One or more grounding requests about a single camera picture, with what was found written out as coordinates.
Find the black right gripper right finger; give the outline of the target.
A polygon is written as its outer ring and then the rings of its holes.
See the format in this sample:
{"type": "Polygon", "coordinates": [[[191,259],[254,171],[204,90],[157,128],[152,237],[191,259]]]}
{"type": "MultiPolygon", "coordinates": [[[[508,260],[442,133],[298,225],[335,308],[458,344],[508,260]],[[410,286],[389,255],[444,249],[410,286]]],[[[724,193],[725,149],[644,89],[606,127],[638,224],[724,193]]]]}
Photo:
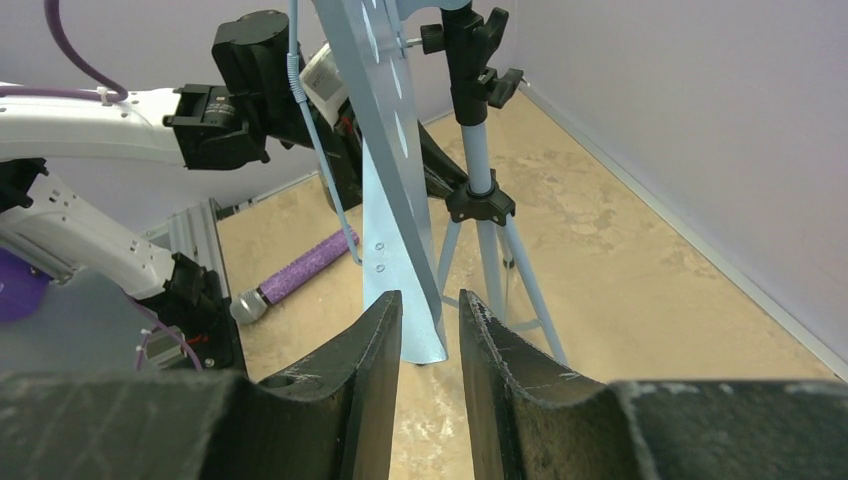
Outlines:
{"type": "Polygon", "coordinates": [[[478,479],[843,479],[847,387],[820,380],[602,383],[459,295],[478,479]]]}

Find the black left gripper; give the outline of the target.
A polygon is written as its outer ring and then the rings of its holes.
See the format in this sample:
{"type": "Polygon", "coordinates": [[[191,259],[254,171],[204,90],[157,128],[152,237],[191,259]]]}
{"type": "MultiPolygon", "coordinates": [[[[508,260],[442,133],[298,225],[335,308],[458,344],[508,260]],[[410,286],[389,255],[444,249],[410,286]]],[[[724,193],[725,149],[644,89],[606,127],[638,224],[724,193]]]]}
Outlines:
{"type": "MultiPolygon", "coordinates": [[[[332,127],[310,101],[306,105],[315,123],[342,207],[348,211],[362,203],[361,143],[348,127],[342,131],[332,127]]],[[[418,123],[418,131],[427,195],[446,199],[468,181],[468,175],[421,123],[418,123]]],[[[293,99],[284,103],[283,116],[271,123],[268,136],[278,140],[286,149],[293,146],[314,149],[300,107],[293,99]]]]}

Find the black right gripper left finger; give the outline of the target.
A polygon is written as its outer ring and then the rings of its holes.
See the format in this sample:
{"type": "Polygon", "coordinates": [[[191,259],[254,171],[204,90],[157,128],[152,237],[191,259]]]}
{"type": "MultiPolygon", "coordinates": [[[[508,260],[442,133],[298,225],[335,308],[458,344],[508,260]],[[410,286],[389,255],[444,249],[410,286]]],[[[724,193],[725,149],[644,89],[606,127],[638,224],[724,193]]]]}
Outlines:
{"type": "Polygon", "coordinates": [[[231,371],[10,373],[5,479],[385,479],[402,295],[260,382],[231,371]]]}

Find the purple glitter microphone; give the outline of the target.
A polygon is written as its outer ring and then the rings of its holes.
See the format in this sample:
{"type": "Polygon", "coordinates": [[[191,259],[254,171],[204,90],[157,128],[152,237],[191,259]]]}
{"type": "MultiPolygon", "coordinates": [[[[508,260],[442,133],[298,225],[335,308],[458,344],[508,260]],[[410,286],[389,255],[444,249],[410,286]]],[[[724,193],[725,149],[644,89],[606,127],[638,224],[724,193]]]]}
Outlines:
{"type": "Polygon", "coordinates": [[[345,231],[340,229],[256,287],[236,295],[229,307],[230,315],[239,324],[256,322],[269,308],[281,303],[348,251],[345,231]]]}

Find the light blue music stand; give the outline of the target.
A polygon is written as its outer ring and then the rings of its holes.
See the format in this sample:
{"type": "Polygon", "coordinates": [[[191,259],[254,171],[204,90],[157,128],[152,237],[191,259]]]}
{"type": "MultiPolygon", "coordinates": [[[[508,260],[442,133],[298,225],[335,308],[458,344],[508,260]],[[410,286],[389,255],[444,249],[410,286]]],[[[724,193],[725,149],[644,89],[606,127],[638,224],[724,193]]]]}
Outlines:
{"type": "Polygon", "coordinates": [[[418,115],[393,3],[317,1],[328,45],[364,141],[363,291],[371,305],[402,293],[401,358],[447,360],[442,282],[434,256],[418,115]]]}

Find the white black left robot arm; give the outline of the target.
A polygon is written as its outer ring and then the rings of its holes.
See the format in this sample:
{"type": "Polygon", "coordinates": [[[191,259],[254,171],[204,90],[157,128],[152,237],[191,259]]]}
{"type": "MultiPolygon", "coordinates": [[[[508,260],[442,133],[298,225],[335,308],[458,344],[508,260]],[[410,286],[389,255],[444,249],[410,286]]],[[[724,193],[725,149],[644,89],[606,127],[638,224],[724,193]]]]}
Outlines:
{"type": "Polygon", "coordinates": [[[130,90],[71,45],[60,7],[44,5],[66,57],[91,89],[1,86],[1,244],[55,280],[98,273],[150,307],[186,295],[203,268],[143,236],[149,226],[207,200],[240,204],[285,185],[280,161],[321,171],[338,211],[362,199],[375,153],[375,117],[354,80],[331,73],[321,95],[315,68],[327,54],[357,53],[392,70],[384,97],[405,94],[406,43],[393,33],[331,39],[303,59],[286,12],[261,10],[219,26],[211,51],[221,80],[130,90]]]}

